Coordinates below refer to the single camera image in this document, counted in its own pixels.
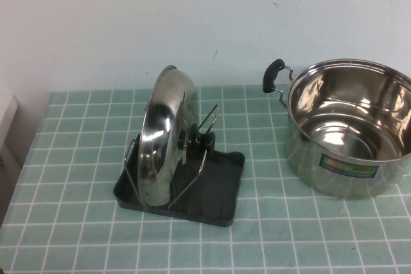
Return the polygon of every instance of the stainless steel pot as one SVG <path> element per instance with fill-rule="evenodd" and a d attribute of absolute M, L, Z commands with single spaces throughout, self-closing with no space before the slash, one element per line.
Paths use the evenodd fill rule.
<path fill-rule="evenodd" d="M 286 103 L 274 85 L 290 70 Z M 341 59 L 315 64 L 294 80 L 278 59 L 263 90 L 280 92 L 289 115 L 286 153 L 308 185 L 337 198 L 369 198 L 411 167 L 411 79 L 390 67 Z"/>

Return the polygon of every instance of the pot handle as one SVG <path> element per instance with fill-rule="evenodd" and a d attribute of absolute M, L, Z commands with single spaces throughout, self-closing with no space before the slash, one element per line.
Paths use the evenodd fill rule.
<path fill-rule="evenodd" d="M 283 69 L 290 71 L 288 78 L 291 81 L 293 80 L 293 69 L 291 67 L 287 67 L 282 59 L 277 59 L 267 67 L 267 70 L 265 70 L 263 77 L 263 91 L 265 93 L 271 93 L 273 91 L 280 92 L 280 103 L 283 104 L 283 106 L 286 108 L 286 104 L 283 101 L 284 93 L 281 90 L 277 89 L 274 83 L 279 71 L 282 71 Z"/>

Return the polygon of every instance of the black handle knob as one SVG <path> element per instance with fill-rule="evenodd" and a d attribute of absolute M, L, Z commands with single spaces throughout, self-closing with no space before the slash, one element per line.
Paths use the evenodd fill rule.
<path fill-rule="evenodd" d="M 285 63 L 281 59 L 277 59 L 267 67 L 263 77 L 263 91 L 265 93 L 270 93 L 275 90 L 275 79 L 277 78 L 278 72 L 284 69 L 284 67 Z"/>

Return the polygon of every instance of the pot rim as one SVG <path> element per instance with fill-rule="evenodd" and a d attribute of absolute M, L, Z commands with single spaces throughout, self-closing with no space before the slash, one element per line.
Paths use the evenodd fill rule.
<path fill-rule="evenodd" d="M 314 142 L 315 144 L 318 144 L 321 148 L 326 149 L 327 151 L 329 151 L 330 153 L 334 153 L 338 156 L 343 156 L 352 160 L 357 160 L 359 162 L 365 162 L 365 163 L 386 163 L 386 162 L 397 162 L 400 160 L 403 160 L 405 158 L 411 157 L 411 152 L 399 157 L 399 158 L 394 158 L 391 160 L 365 160 L 364 158 L 356 158 L 356 157 L 350 157 L 347 155 L 343 155 L 341 153 L 338 153 L 336 151 L 333 151 L 331 149 L 328 149 L 326 147 L 324 147 L 323 145 L 319 144 L 317 141 L 315 141 L 314 139 L 311 138 L 311 136 L 309 136 L 306 132 L 304 132 L 301 127 L 298 125 L 297 121 L 294 118 L 294 115 L 291 111 L 291 93 L 294 92 L 296 86 L 300 83 L 300 81 L 307 75 L 309 74 L 313 74 L 315 71 L 319 71 L 317 69 L 321 68 L 321 70 L 324 69 L 330 69 L 330 68 L 336 68 L 336 67 L 341 67 L 341 66 L 346 66 L 346 65 L 350 65 L 352 67 L 358 67 L 358 68 L 362 68 L 362 69 L 368 69 L 370 71 L 374 71 L 376 73 L 379 74 L 389 74 L 391 75 L 393 78 L 397 79 L 398 82 L 403 85 L 404 87 L 406 87 L 410 92 L 411 92 L 411 78 L 409 78 L 408 76 L 404 75 L 403 73 L 388 67 L 386 65 L 383 64 L 379 64 L 377 62 L 372 62 L 372 61 L 368 61 L 368 60 L 361 60 L 361 59 L 352 59 L 352 58 L 341 58 L 341 59 L 332 59 L 332 60 L 326 60 L 326 61 L 322 61 L 322 62 L 318 62 L 316 64 L 313 64 L 311 66 L 309 66 L 308 68 L 306 68 L 305 70 L 301 71 L 291 82 L 291 84 L 288 86 L 288 90 L 287 90 L 287 98 L 286 98 L 286 109 L 288 112 L 288 115 L 290 116 L 290 119 L 293 121 L 293 123 L 298 127 L 299 131 L 304 134 L 304 136 L 306 136 L 310 141 Z"/>

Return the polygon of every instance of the white grid line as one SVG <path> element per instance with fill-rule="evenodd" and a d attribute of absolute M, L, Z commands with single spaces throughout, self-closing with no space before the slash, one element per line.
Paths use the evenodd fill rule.
<path fill-rule="evenodd" d="M 107 115 L 108 115 L 109 112 L 110 112 L 110 109 L 111 109 L 111 101 L 112 101 L 112 100 L 113 100 L 113 91 L 111 91 L 110 104 L 109 104 L 109 109 L 107 110 Z M 101 138 L 101 144 L 100 144 L 100 146 L 103 145 L 104 136 L 105 136 L 105 129 L 106 129 L 106 127 L 107 127 L 108 121 L 109 121 L 109 118 L 106 118 L 105 125 L 104 125 L 104 131 L 103 131 L 103 138 Z M 100 150 L 98 151 L 97 162 L 98 162 L 99 159 L 100 159 L 100 153 L 101 153 L 101 148 L 100 148 Z M 96 179 L 97 166 L 98 166 L 98 165 L 96 164 L 96 167 L 94 168 L 94 174 L 93 174 L 93 176 L 92 176 L 92 182 L 94 182 L 94 180 Z M 90 199 L 91 199 L 92 188 L 93 188 L 93 184 L 91 184 L 90 192 L 89 192 L 89 197 L 88 197 L 88 199 L 87 199 L 87 204 L 86 204 L 86 206 L 85 206 L 83 223 L 82 223 L 82 227 L 81 227 L 81 229 L 80 229 L 80 235 L 79 235 L 78 241 L 77 241 L 76 255 L 75 255 L 74 261 L 73 261 L 73 267 L 72 267 L 72 270 L 73 270 L 73 271 L 74 271 L 75 268 L 76 268 L 78 251 L 79 251 L 79 248 L 80 248 L 79 245 L 80 245 L 80 241 L 81 241 L 82 236 L 83 236 L 84 225 L 85 225 L 84 223 L 85 223 L 85 219 L 86 219 L 86 217 L 87 217 L 87 211 L 89 210 L 89 204 L 90 204 Z"/>
<path fill-rule="evenodd" d="M 326 236 L 324 235 L 324 229 L 322 227 L 322 223 L 320 220 L 320 212 L 319 212 L 319 207 L 317 205 L 317 200 L 315 198 L 315 193 L 314 193 L 314 189 L 311 188 L 311 192 L 313 194 L 313 199 L 314 199 L 314 206 L 315 206 L 315 212 L 317 213 L 317 217 L 319 219 L 319 225 L 320 225 L 320 231 L 321 231 L 321 238 L 322 238 L 322 242 L 324 244 L 324 249 L 326 250 L 326 256 L 327 256 L 327 262 L 328 262 L 328 266 L 329 266 L 329 270 L 331 271 L 331 274 L 333 274 L 333 269 L 331 267 L 331 260 L 329 258 L 329 252 L 328 252 L 328 247 L 327 247 L 327 242 L 326 242 Z"/>
<path fill-rule="evenodd" d="M 137 274 L 137 272 L 138 272 L 139 261 L 140 261 L 141 235 L 143 234 L 143 223 L 144 223 L 144 212 L 141 213 L 139 242 L 138 242 L 138 247 L 137 247 L 136 274 Z"/>
<path fill-rule="evenodd" d="M 66 108 L 66 104 L 67 104 L 68 99 L 69 99 L 69 94 L 67 93 L 66 100 L 65 100 L 64 106 L 63 106 L 62 114 L 63 114 L 63 112 L 64 112 L 64 110 L 65 110 L 65 108 Z M 58 129 L 58 127 L 60 126 L 60 123 L 61 123 L 61 118 L 58 120 L 57 129 Z M 53 140 L 52 140 L 51 144 L 53 144 L 53 142 L 54 142 L 54 140 L 55 140 L 55 138 L 56 138 L 57 129 L 56 129 L 56 132 L 55 132 L 55 134 L 54 134 L 54 136 L 53 136 Z M 52 148 L 50 147 L 50 149 L 49 149 L 49 151 L 48 151 L 48 153 L 47 153 L 47 155 L 46 155 L 46 160 L 45 160 L 45 162 L 47 162 L 47 160 L 48 160 L 48 158 L 49 158 L 49 154 L 50 154 L 50 152 L 51 152 L 51 149 L 52 149 Z M 36 190 L 35 190 L 35 192 L 34 192 L 34 196 L 33 196 L 32 202 L 34 202 L 34 200 L 35 200 L 35 198 L 36 198 L 36 195 L 37 195 L 37 192 L 39 191 L 41 179 L 42 179 L 42 177 L 43 177 L 43 174 L 44 174 L 44 170 L 45 170 L 45 169 L 46 169 L 46 165 L 43 166 L 43 169 L 42 169 L 42 171 L 41 171 L 40 178 L 39 178 L 39 182 L 38 182 L 38 184 L 37 184 L 37 186 L 36 186 Z M 18 242 L 17 246 L 20 245 L 20 242 L 21 242 L 21 240 L 23 239 L 23 235 L 24 235 L 24 232 L 26 231 L 26 227 L 27 227 L 28 220 L 29 220 L 29 217 L 30 217 L 30 214 L 31 214 L 31 210 L 32 210 L 32 209 L 33 209 L 33 204 L 30 205 L 29 211 L 28 211 L 28 213 L 27 213 L 27 218 L 26 218 L 26 221 L 24 222 L 23 230 L 22 230 L 22 232 L 21 232 L 21 236 L 20 236 L 20 239 L 19 239 L 19 242 Z M 16 260 L 16 258 L 17 258 L 17 253 L 18 253 L 18 252 L 19 252 L 19 248 L 17 247 L 17 249 L 15 250 L 15 255 L 14 255 L 14 258 L 13 258 L 13 261 L 12 261 L 12 265 L 10 266 L 10 269 L 11 269 L 11 270 L 13 270 L 13 268 L 14 268 L 14 264 L 15 264 L 15 260 Z"/>
<path fill-rule="evenodd" d="M 88 105 L 89 102 L 90 102 L 90 97 L 91 97 L 91 92 L 89 93 L 89 98 L 87 99 L 87 105 Z M 80 130 L 83 128 L 84 119 L 85 119 L 85 118 L 83 118 L 83 120 L 82 120 L 82 124 L 81 124 L 81 126 L 80 126 Z M 76 140 L 76 146 L 78 145 L 78 141 L 79 141 L 79 140 L 80 140 L 80 134 L 78 134 L 78 137 L 77 137 L 77 140 Z M 48 254 L 48 251 L 49 251 L 50 241 L 51 241 L 51 238 L 52 238 L 52 236 L 53 236 L 54 229 L 55 229 L 55 227 L 56 227 L 56 222 L 57 222 L 58 213 L 60 212 L 60 207 L 61 207 L 61 204 L 62 204 L 62 201 L 63 201 L 63 196 L 64 196 L 64 192 L 65 192 L 65 190 L 66 190 L 67 181 L 68 181 L 68 179 L 69 179 L 69 175 L 70 175 L 70 172 L 71 172 L 71 166 L 72 166 L 73 161 L 74 161 L 74 152 L 73 152 L 73 156 L 71 157 L 71 162 L 70 162 L 70 164 L 69 164 L 69 168 L 68 168 L 68 170 L 67 170 L 66 180 L 65 180 L 65 182 L 64 182 L 64 186 L 63 186 L 63 189 L 62 189 L 62 194 L 61 194 L 61 196 L 60 196 L 60 201 L 59 201 L 59 203 L 58 203 L 56 215 L 55 215 L 55 217 L 54 217 L 53 226 L 51 227 L 50 236 L 49 236 L 49 239 L 48 239 L 48 241 L 47 241 L 46 252 L 44 253 L 43 264 L 42 264 L 42 266 L 41 266 L 41 270 L 42 270 L 42 271 L 44 271 L 44 267 L 45 267 L 45 265 L 46 265 L 46 259 L 47 259 L 47 254 Z"/>
<path fill-rule="evenodd" d="M 359 256 L 359 258 L 360 258 L 360 263 L 361 263 L 361 267 L 362 267 L 363 274 L 366 274 L 366 272 L 365 272 L 365 267 L 364 267 L 364 261 L 363 261 L 363 259 L 362 259 L 360 247 L 358 246 L 357 236 L 355 235 L 355 231 L 354 231 L 353 220 L 351 219 L 351 215 L 350 215 L 350 213 L 349 213 L 349 211 L 348 211 L 347 203 L 345 202 L 345 200 L 343 200 L 343 201 L 344 201 L 345 211 L 347 212 L 347 215 L 348 215 L 349 226 L 350 226 L 350 228 L 351 228 L 351 232 L 353 233 L 353 239 L 354 239 L 354 242 L 355 242 L 355 249 L 357 250 L 358 256 Z"/>
<path fill-rule="evenodd" d="M 158 221 L 158 223 L 167 223 L 167 221 Z M 327 240 L 327 243 L 352 243 L 355 244 L 355 240 Z M 291 241 L 201 241 L 202 244 L 290 244 Z M 294 241 L 294 243 L 297 244 L 324 244 L 323 240 L 310 240 L 310 241 Z M 357 243 L 411 243 L 411 239 L 394 239 L 394 240 L 357 240 Z M 94 244 L 51 244 L 51 245 L 46 245 L 46 244 L 33 244 L 33 245 L 2 245 L 2 248 L 46 248 L 46 247 L 122 247 L 122 246 L 136 246 L 136 245 L 141 245 L 141 246 L 153 246 L 153 245 L 161 245 L 161 246 L 173 246 L 173 245 L 186 245 L 186 244 L 200 244 L 200 241 L 181 241 L 181 242 L 144 242 L 138 244 L 136 243 L 94 243 Z"/>
<path fill-rule="evenodd" d="M 267 103 L 268 103 L 268 111 L 271 113 L 271 106 L 270 106 L 270 100 L 268 99 L 268 94 L 267 94 Z M 274 130 L 274 123 L 272 120 L 272 117 L 270 117 L 271 120 L 271 127 L 272 127 L 272 133 L 274 136 L 274 141 L 275 141 L 275 153 L 277 154 L 277 157 L 279 157 L 279 151 L 277 147 L 277 139 L 275 137 L 275 130 Z M 293 228 L 290 220 L 290 211 L 288 209 L 288 204 L 287 204 L 287 199 L 286 199 L 286 194 L 285 194 L 285 187 L 284 187 L 284 178 L 283 178 L 283 170 L 281 169 L 281 164 L 278 162 L 278 167 L 279 167 L 279 172 L 280 172 L 280 180 L 281 180 L 281 187 L 283 189 L 283 197 L 284 197 L 284 203 L 285 203 L 285 209 L 287 213 L 287 219 L 288 219 L 288 227 L 290 228 L 290 235 L 291 235 L 291 242 L 293 246 L 293 253 L 294 253 L 294 260 L 295 260 L 295 265 L 297 267 L 297 273 L 300 273 L 300 267 L 299 267 L 299 261 L 297 258 L 297 250 L 295 249 L 295 240 L 294 240 L 294 234 L 293 234 Z"/>
<path fill-rule="evenodd" d="M 168 236 L 168 265 L 167 273 L 170 274 L 170 265 L 171 265 L 171 233 L 173 232 L 173 218 L 170 218 L 170 234 Z"/>
<path fill-rule="evenodd" d="M 388 249 L 390 251 L 390 256 L 391 256 L 391 259 L 392 259 L 392 263 L 394 265 L 394 268 L 396 269 L 396 273 L 399 274 L 398 267 L 397 267 L 397 262 L 396 262 L 396 259 L 394 258 L 394 254 L 392 253 L 391 245 L 390 245 L 390 242 L 388 241 L 387 234 L 385 233 L 384 224 L 383 224 L 383 221 L 381 219 L 380 213 L 378 212 L 378 208 L 377 208 L 377 205 L 375 203 L 375 198 L 371 198 L 371 200 L 372 200 L 372 204 L 374 205 L 375 212 L 377 213 L 377 218 L 380 221 L 381 228 L 383 229 L 384 238 L 385 238 L 385 241 L 387 242 L 387 246 L 388 246 Z"/>
<path fill-rule="evenodd" d="M 243 89 L 244 89 L 244 96 L 247 97 L 247 93 L 245 91 L 245 86 L 244 86 Z M 247 104 L 245 104 L 245 112 L 247 114 Z M 247 120 L 247 128 L 250 128 L 248 114 L 246 115 L 246 120 Z M 249 133 L 249 141 L 251 142 L 251 136 L 250 136 L 250 130 L 249 129 L 248 129 L 248 133 Z M 250 144 L 250 155 L 251 155 L 251 164 L 252 164 L 252 174 L 254 175 L 254 190 L 256 191 L 256 197 L 258 198 L 256 171 L 254 170 L 254 161 L 253 161 L 251 144 Z M 259 238 L 260 238 L 260 241 L 261 241 L 261 252 L 263 253 L 264 273 L 267 274 L 267 264 L 265 262 L 265 249 L 264 249 L 264 244 L 263 244 L 263 230 L 261 228 L 261 220 L 260 220 L 260 215 L 259 215 L 259 203 L 258 202 L 257 202 L 257 216 L 258 216 Z"/>
<path fill-rule="evenodd" d="M 135 96 L 136 96 L 136 91 L 133 90 L 133 103 L 134 103 L 134 98 L 135 98 Z M 126 134 L 126 141 L 125 141 L 125 144 L 123 145 L 124 147 L 127 147 L 127 146 L 128 146 L 127 142 L 128 142 L 128 134 L 129 134 L 129 132 L 130 132 L 130 125 L 131 125 L 132 114 L 133 114 L 133 108 L 130 109 L 130 119 L 128 120 L 128 130 L 127 130 L 127 134 Z M 113 228 L 114 228 L 114 218 L 116 217 L 117 207 L 118 207 L 118 203 L 116 202 L 116 203 L 114 204 L 113 217 L 112 217 L 112 219 L 111 219 L 110 234 L 109 234 L 109 243 L 108 243 L 108 244 L 111 244 L 111 237 L 112 237 Z M 105 256 L 104 273 L 106 273 L 106 271 L 107 271 L 107 263 L 108 263 L 108 261 L 109 261 L 109 253 L 110 253 L 110 246 L 107 248 L 107 252 L 106 252 L 106 256 Z"/>
<path fill-rule="evenodd" d="M 387 216 L 384 219 L 396 219 L 396 218 L 408 218 L 408 216 Z M 333 220 L 341 220 L 341 219 L 348 219 L 348 217 L 345 216 L 339 216 L 336 218 L 320 218 L 321 221 L 333 221 Z M 377 216 L 351 216 L 351 219 L 378 219 Z M 258 221 L 258 218 L 236 218 L 236 221 Z M 288 221 L 290 220 L 291 222 L 293 221 L 318 221 L 318 218 L 260 218 L 261 221 Z M 183 220 L 176 220 L 173 223 L 181 223 Z M 141 220 L 136 220 L 136 221 L 115 221 L 114 223 L 140 223 Z M 164 223 L 165 220 L 146 220 L 144 221 L 145 223 Z M 98 224 L 109 224 L 110 221 L 86 221 L 84 225 L 98 225 Z M 30 226 L 49 226 L 52 225 L 53 223 L 30 223 Z M 56 223 L 55 225 L 82 225 L 82 222 L 73 222 L 73 223 Z M 24 226 L 24 223 L 5 223 L 3 226 L 7 227 L 17 227 L 17 226 Z M 369 241 L 385 241 L 385 240 L 357 240 L 357 242 L 369 242 Z M 396 241 L 402 241 L 401 239 L 388 239 L 387 241 L 391 242 L 396 242 Z"/>
<path fill-rule="evenodd" d="M 226 138 L 225 138 L 225 117 L 224 117 L 224 93 L 223 93 L 223 87 L 221 87 L 221 99 L 222 99 L 222 112 L 221 115 L 223 117 L 223 138 L 224 138 L 224 151 L 227 152 L 227 143 L 226 143 Z M 234 274 L 234 253 L 232 249 L 232 228 L 231 226 L 229 227 L 229 233 L 230 233 L 230 257 L 231 257 L 231 274 Z"/>
<path fill-rule="evenodd" d="M 369 269 L 380 269 L 380 268 L 389 268 L 392 266 L 391 264 L 382 264 L 382 265 L 369 265 L 366 266 L 366 268 Z M 399 268 L 408 268 L 410 267 L 411 264 L 399 264 Z M 333 269 L 361 269 L 360 266 L 332 266 Z M 196 271 L 199 270 L 200 268 L 172 268 L 172 271 Z M 237 267 L 236 270 L 263 270 L 264 267 Z M 286 267 L 286 266 L 267 266 L 268 270 L 296 270 L 296 267 Z M 329 269 L 328 266 L 301 266 L 300 269 L 304 270 L 327 270 Z M 224 268 L 224 267 L 205 267 L 203 270 L 230 270 L 230 268 Z M 96 273 L 100 272 L 101 270 L 59 270 L 59 273 Z M 134 271 L 134 269 L 116 269 L 116 270 L 110 270 L 112 272 L 131 272 Z M 150 268 L 150 269 L 141 269 L 141 271 L 147 271 L 147 272 L 154 272 L 154 271 L 164 271 L 167 273 L 166 268 Z M 9 273 L 38 273 L 38 271 L 10 271 Z M 55 270 L 45 270 L 43 273 L 56 273 Z"/>
<path fill-rule="evenodd" d="M 199 88 L 199 91 L 198 91 L 198 113 L 201 115 L 201 87 Z M 198 226 L 198 229 L 199 229 L 199 231 L 198 231 L 198 233 L 199 233 L 199 240 L 200 240 L 200 274 L 202 274 L 203 273 L 203 270 L 202 270 L 202 267 L 203 267 L 203 244 L 202 244 L 202 227 L 203 227 L 203 224 L 202 223 L 199 223 L 199 226 Z"/>

